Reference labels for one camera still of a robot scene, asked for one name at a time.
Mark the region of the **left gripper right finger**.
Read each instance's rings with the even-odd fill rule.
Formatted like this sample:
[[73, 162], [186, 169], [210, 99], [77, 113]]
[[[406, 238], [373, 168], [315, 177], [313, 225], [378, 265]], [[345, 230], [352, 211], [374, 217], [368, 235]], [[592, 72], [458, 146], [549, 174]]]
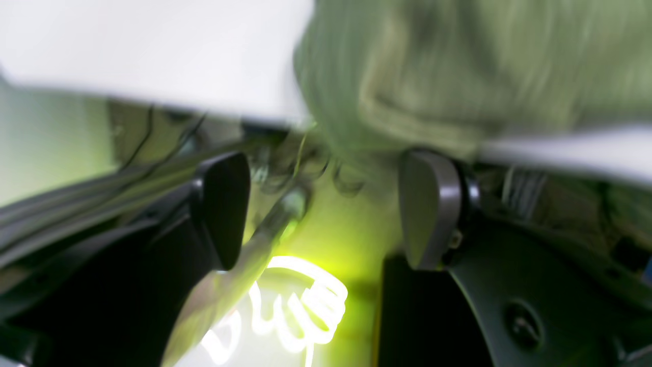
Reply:
[[650, 366], [650, 251], [527, 223], [470, 165], [398, 163], [404, 253], [385, 259], [381, 366]]

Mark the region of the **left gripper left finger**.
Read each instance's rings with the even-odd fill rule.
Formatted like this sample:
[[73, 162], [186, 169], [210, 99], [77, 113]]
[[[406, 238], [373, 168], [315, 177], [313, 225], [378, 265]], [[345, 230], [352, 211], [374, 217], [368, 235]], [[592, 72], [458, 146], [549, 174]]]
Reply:
[[203, 161], [137, 218], [2, 281], [2, 358], [23, 366], [159, 366], [189, 293], [240, 255], [247, 156]]

